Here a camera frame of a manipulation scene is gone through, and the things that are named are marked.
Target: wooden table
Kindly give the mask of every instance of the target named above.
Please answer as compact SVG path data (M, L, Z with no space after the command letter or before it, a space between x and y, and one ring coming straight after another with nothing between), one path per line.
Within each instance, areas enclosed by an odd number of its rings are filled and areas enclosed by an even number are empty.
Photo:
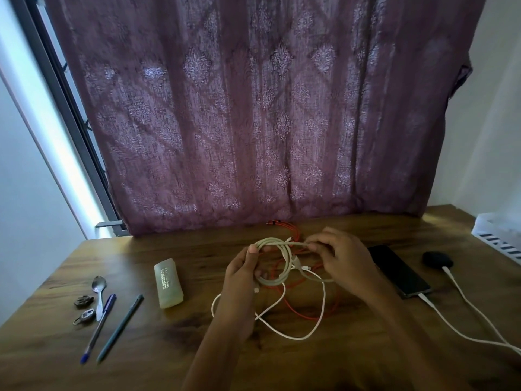
M423 251L439 250L454 260L453 274L468 298L511 343L521 346L521 267L470 235L472 217L452 206L430 208L422 219L378 214L312 219L299 223L304 235L329 225L348 230L367 245L388 244L434 289L432 301L461 332L495 340L492 331L462 301L449 279L421 264ZM176 390L212 316L225 267L245 245L261 238L288 237L278 226L183 231L142 238L85 241L0 329L1 390ZM172 257L185 301L161 310L153 265ZM264 256L264 265L275 259ZM314 263L308 257L303 262ZM79 364L95 325L74 327L77 296L89 294L92 279L107 279L105 298L118 300L94 349L94 358L138 294L145 301L107 359ZM288 299L305 314L317 314L319 283L305 282ZM328 285L327 307L335 299ZM278 297L261 289L257 310ZM477 389L521 389L521 357L511 350L457 336L420 299L407 306L429 335L458 364ZM266 320L290 335L305 335L313 323L279 304ZM282 338L257 322L245 344L234 390L411 389L404 367L368 307L342 291L335 314L303 342Z

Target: phone screen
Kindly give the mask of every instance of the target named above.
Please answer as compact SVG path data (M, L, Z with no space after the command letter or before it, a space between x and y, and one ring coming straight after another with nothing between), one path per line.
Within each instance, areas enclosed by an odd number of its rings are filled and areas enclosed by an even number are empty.
M388 246L375 245L368 250L374 263L406 298L431 291L430 285Z

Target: metal spoon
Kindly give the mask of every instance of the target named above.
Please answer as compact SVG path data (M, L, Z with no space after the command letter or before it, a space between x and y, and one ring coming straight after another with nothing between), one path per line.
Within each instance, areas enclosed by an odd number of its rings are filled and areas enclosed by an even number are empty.
M96 276L92 282L92 290L98 294L98 303L96 305L96 321L101 320L103 315L103 299L101 293L107 286L107 281L102 276Z

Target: patterned curtain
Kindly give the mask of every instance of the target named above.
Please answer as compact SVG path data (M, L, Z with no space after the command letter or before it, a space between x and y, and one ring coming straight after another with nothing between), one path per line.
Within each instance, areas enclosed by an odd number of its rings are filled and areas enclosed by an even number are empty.
M130 232L420 215L485 0L45 0Z

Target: human hand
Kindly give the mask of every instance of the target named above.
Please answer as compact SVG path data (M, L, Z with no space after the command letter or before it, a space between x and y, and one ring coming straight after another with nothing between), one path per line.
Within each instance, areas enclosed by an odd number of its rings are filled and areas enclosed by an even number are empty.
M252 334L255 322L253 290L257 283L254 276L261 272L255 270L257 260L258 248L251 244L230 262L215 314L214 321L226 329L234 329L242 342Z
M358 237L325 227L322 232L309 236L305 243L310 251L322 257L324 269L333 280L363 301L370 303L379 292L389 290L389 283Z

